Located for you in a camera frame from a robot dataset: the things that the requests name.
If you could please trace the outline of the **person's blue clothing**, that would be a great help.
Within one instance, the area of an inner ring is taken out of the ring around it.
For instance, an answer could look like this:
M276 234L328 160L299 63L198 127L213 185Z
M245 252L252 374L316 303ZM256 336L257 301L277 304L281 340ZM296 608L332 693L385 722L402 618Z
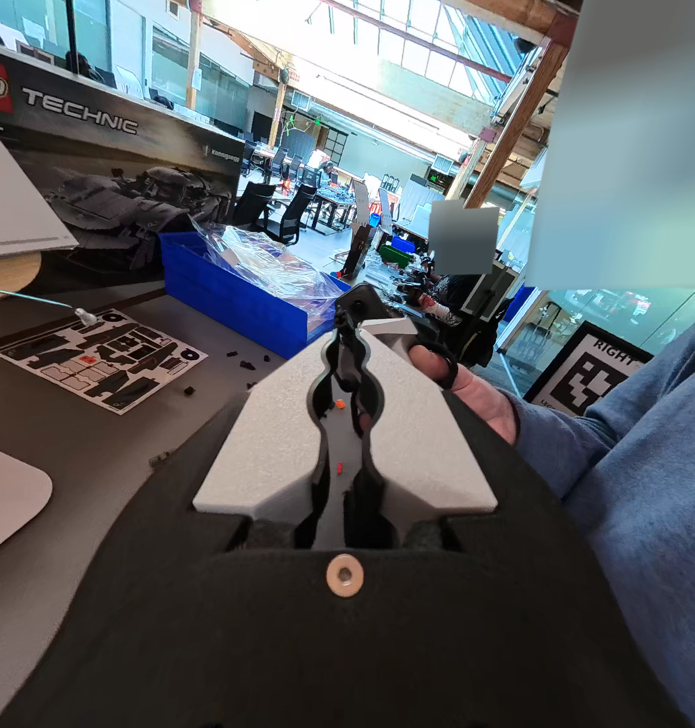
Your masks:
M695 726L695 372L654 359L578 422L553 486Z

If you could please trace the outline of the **black white printed tag board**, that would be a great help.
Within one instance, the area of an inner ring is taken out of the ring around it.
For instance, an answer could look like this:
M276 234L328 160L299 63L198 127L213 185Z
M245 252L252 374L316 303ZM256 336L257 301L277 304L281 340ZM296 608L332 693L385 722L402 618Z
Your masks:
M582 416L652 359L652 354L639 347L583 322L523 399L569 416Z

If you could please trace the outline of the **pile of black lego pieces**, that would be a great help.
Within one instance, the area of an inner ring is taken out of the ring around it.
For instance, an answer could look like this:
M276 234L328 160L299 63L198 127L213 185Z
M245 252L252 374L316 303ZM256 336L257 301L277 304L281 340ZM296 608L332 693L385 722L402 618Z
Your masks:
M237 352L235 352L235 351L229 352L229 353L228 353L228 357L232 357L232 356L235 356L236 354L237 354ZM265 363L269 363L269 362L271 362L271 357L270 357L270 355L264 355L264 356L263 356L263 362L265 362ZM255 365L254 365L253 363L251 363L251 362L248 362L248 361L246 361L246 360L241 360L241 361L240 361L240 365L239 365L239 366L240 366L240 367L241 367L242 369L246 369L246 370L249 370L249 371L254 371L254 370L256 370L256 366L255 366ZM247 388L247 389L250 389L250 388L252 388L252 386L254 386L254 385L255 385L255 383L256 383L256 382L249 382L249 383L247 383L247 385L246 385L246 388ZM183 394L184 394L184 396L185 396L186 398L191 398L191 397L192 397L192 396L193 396L193 395L195 394L195 392L196 392L196 390L195 390L195 387L193 387L193 386L189 386L189 387L186 387L186 388L184 389L184 391L183 391ZM159 468L159 467L160 467L160 466L161 466L161 465L162 465L162 464L163 464L163 463L164 463L164 462L165 462L165 461L166 461L166 460L167 460L167 459L168 459L168 458L170 457L170 455L171 455L171 454L172 454L173 452L175 452L175 449L171 449L171 450L164 450L164 451L163 451L162 453L160 453L159 455L157 455L157 456L155 456L155 457L151 458L151 459L149 460L149 467L150 467L150 468L151 468L152 470L156 470L156 469L158 469L158 468Z

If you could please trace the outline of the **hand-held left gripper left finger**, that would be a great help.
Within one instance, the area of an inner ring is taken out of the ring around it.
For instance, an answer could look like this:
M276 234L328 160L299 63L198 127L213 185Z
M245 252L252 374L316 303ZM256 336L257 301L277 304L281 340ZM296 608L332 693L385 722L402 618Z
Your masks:
M332 402L326 333L252 387L195 495L202 514L244 518L234 549L337 549L340 496L321 417Z

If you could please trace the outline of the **blue storage bin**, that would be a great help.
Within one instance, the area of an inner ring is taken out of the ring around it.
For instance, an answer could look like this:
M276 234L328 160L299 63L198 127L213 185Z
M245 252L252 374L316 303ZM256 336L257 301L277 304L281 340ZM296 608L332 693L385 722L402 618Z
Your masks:
M204 257L206 241L199 231L160 233L159 238L170 296L277 355L289 359L333 328L334 317L310 324L295 305L216 267ZM343 294L350 290L336 279Z

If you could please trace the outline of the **black office chair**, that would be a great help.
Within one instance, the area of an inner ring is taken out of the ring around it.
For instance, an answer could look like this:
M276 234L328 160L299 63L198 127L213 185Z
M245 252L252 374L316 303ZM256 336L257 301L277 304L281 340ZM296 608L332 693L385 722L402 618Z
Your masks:
M228 225L246 232L260 232L259 220L268 216L267 208L276 188L273 184L249 181L236 202Z
M301 185L293 195L291 201L279 221L266 217L263 220L262 232L284 245L295 245L299 241L302 216L315 199L317 188Z

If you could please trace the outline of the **wooden ceiling beams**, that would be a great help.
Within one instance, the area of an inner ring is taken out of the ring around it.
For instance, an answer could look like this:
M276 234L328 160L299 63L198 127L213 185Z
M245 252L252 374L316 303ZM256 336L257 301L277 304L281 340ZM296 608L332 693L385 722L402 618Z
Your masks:
M541 54L530 66L530 76L522 83L521 93L511 106L511 114L503 117L503 126L494 148L465 201L465 208L480 208L504 169L518 140L541 105L551 83L561 70L577 27L579 12L556 10L552 22L543 32L542 42L536 44Z

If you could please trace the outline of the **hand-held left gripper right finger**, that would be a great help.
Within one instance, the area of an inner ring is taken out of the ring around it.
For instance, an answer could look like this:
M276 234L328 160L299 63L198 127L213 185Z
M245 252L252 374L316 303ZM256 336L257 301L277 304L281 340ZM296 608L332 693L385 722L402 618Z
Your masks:
M498 507L469 444L470 410L451 382L436 384L416 369L409 351L422 345L458 364L440 343L389 348L359 331L363 346L360 399L370 413L359 471L359 547L391 548L414 526L484 516Z

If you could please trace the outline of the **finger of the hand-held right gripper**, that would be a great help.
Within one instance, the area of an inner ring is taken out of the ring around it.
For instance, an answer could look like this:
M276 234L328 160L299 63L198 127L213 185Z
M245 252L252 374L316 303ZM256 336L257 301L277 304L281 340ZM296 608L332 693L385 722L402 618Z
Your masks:
M369 333L379 341L387 342L392 348L398 341L407 341L405 348L415 345L417 328L413 319L408 317L372 318L363 321L363 333Z

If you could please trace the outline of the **person's right forearm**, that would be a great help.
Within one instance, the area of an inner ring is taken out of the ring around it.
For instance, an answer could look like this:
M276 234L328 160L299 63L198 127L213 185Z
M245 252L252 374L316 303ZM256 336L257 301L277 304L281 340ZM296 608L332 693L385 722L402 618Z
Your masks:
M517 451L567 502L695 507L695 323L584 416L513 403Z

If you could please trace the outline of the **person's right hand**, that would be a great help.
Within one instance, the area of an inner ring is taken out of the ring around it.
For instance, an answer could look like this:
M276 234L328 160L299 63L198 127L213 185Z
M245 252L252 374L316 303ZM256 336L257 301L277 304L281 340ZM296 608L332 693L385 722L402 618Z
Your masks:
M484 379L458 365L452 374L449 361L422 345L409 351L409 358L416 369L436 384L451 382L451 392L488 424L509 445L515 446L518 422L511 401Z

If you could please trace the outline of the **dark printed lego set box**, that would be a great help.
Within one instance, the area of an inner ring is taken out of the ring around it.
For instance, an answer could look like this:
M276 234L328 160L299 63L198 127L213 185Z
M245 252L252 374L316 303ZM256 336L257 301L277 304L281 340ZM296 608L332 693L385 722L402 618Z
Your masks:
M0 259L131 281L160 233L231 219L243 140L32 51L0 44Z

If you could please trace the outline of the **lego sticker sheet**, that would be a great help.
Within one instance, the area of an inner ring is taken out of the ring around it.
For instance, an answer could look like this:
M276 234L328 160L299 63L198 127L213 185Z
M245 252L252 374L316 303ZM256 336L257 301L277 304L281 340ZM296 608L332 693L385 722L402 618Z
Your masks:
M195 346L116 309L0 346L0 358L125 414L205 361Z

